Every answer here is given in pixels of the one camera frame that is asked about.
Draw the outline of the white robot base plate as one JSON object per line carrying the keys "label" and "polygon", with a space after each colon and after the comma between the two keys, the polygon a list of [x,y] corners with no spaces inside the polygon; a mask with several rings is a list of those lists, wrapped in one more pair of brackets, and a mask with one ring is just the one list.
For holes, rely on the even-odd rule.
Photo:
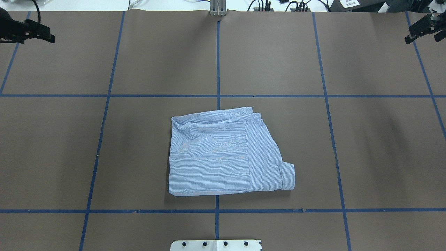
{"label": "white robot base plate", "polygon": [[261,240],[177,240],[170,246],[171,251],[261,251]]}

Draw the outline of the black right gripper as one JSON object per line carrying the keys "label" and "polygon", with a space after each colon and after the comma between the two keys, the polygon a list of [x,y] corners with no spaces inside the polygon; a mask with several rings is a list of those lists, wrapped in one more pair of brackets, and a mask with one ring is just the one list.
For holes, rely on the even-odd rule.
{"label": "black right gripper", "polygon": [[409,35],[404,40],[406,45],[411,44],[417,38],[424,35],[435,34],[436,42],[446,38],[446,13],[431,13],[411,24],[408,27]]}

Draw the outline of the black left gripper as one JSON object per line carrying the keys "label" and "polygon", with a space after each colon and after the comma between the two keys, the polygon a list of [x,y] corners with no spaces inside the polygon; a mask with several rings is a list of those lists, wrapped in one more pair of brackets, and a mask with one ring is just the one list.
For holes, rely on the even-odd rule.
{"label": "black left gripper", "polygon": [[0,8],[0,43],[24,44],[26,39],[34,38],[55,43],[55,36],[49,27],[33,20],[16,21],[5,9]]}

